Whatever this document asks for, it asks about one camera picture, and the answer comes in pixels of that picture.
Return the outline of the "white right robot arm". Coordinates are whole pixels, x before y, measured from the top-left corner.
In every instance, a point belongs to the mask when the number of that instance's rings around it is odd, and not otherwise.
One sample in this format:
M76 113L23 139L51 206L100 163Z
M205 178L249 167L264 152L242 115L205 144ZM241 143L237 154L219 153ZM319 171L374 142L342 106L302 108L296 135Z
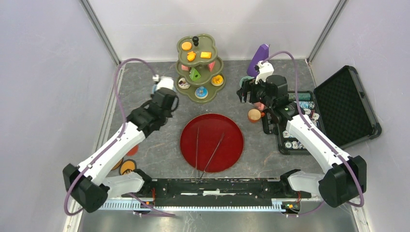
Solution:
M279 184L283 196L292 197L302 191L321 196L333 208L344 203L364 206L366 161L339 148L310 120L299 101L289 100L285 77L270 75L264 81L242 80L236 93L241 102L262 103L271 120L285 124L286 130L301 142L323 171L322 174L311 174L293 170L283 174Z

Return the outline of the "orange fish-shaped cookie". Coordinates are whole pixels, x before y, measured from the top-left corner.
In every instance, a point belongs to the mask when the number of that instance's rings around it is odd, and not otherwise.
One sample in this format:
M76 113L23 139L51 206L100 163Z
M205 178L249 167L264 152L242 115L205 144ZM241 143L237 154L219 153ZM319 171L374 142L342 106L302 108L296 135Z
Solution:
M190 51L187 53L188 62L193 62L195 58L196 58L196 53L194 51Z

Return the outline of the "pink strawberry cake slice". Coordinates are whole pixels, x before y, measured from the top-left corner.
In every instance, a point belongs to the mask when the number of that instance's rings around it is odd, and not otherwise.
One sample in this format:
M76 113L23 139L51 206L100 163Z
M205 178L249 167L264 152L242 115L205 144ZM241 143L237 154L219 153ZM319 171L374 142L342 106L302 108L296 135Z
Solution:
M207 64L207 67L208 67L208 70L210 71L210 72L212 72L213 71L213 69L214 69L214 66L215 66L215 61L213 61L213 62L211 62L211 63L209 63L209 64Z

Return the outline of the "square orange cracker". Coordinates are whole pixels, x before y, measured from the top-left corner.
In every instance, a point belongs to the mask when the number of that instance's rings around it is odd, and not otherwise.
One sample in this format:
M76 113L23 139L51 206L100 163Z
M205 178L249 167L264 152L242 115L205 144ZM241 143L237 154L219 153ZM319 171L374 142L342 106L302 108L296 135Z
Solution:
M202 58L202 59L211 59L212 58L212 53L211 52L201 52L200 58Z

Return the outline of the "pink mug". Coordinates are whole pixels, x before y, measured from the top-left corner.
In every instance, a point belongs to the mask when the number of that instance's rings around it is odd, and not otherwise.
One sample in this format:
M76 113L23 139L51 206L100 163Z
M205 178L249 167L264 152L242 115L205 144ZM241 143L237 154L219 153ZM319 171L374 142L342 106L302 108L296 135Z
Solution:
M253 104L253 106L258 109L259 111L263 111L265 109L265 105L262 104L261 102L256 102Z

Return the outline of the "chocolate white tart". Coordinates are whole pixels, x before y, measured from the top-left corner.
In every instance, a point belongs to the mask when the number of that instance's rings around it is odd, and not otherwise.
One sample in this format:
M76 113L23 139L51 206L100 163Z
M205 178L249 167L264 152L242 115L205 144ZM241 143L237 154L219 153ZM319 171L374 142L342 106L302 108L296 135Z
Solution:
M184 77L179 78L179 80L177 82L177 86L180 89L189 89L190 88L190 84L186 81L186 79Z

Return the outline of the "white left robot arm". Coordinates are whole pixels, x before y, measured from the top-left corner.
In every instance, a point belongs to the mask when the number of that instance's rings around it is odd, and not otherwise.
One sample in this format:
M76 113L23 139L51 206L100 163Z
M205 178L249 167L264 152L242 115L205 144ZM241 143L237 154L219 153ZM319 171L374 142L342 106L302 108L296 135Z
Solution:
M94 154L78 165L67 164L62 171L67 191L65 213L68 199L72 197L88 213L95 212L110 198L128 193L148 196L152 184L136 171L130 174L108 177L115 164L132 148L158 131L172 117L178 105L174 89L161 87L140 107L131 111L119 130Z

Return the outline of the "blue frosted donut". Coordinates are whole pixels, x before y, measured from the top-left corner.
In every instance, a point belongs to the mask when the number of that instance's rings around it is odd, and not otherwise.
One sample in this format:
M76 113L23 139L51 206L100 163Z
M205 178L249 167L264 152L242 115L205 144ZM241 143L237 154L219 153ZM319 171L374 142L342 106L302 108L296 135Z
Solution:
M208 96L208 90L206 87L201 86L195 90L195 97L198 99L205 99Z

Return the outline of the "brown round coaster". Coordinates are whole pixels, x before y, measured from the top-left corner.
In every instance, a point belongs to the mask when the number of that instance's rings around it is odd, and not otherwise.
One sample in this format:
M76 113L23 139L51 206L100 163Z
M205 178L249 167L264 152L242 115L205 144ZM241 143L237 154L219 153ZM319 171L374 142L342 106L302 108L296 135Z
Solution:
M111 170L113 171L113 170L118 169L118 168L121 166L122 163L123 163L123 158L120 159L120 160L114 165L114 167L113 167Z

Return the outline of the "green cake slice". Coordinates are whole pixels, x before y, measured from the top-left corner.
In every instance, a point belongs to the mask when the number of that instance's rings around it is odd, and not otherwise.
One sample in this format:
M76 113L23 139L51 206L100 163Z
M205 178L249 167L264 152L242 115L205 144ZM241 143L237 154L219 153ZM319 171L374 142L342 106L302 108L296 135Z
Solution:
M190 69L189 77L192 81L196 81L196 80L199 80L201 78L201 74L195 67L192 67Z

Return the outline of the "round orange cookie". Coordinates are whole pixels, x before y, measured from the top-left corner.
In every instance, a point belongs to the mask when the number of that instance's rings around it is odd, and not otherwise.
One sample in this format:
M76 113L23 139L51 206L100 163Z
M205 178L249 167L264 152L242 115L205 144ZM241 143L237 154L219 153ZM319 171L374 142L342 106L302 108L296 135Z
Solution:
M193 47L193 45L192 45L191 42L183 42L183 43L181 44L181 49L182 49L183 51L189 51L189 50L192 49L192 47Z

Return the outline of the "mint green cup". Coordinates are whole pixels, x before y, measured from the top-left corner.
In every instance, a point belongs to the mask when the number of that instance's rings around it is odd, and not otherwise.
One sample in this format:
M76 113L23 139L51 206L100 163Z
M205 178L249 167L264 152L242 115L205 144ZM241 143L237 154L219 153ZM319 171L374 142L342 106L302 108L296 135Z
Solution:
M244 83L245 81L252 80L252 79L254 79L252 76L242 77L242 78L240 79L240 81L239 81L239 87L241 88L242 85L243 85L243 83Z

